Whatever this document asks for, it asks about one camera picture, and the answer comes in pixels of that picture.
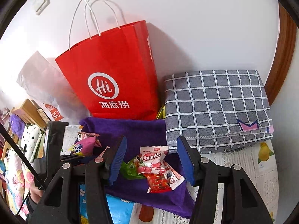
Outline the left hand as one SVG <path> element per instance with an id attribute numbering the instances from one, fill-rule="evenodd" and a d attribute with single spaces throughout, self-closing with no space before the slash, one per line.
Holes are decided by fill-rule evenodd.
<path id="1" fill-rule="evenodd" d="M 34 203 L 38 204 L 40 199 L 42 198 L 44 190 L 39 190 L 38 187 L 32 185 L 30 187 L 30 197 Z"/>

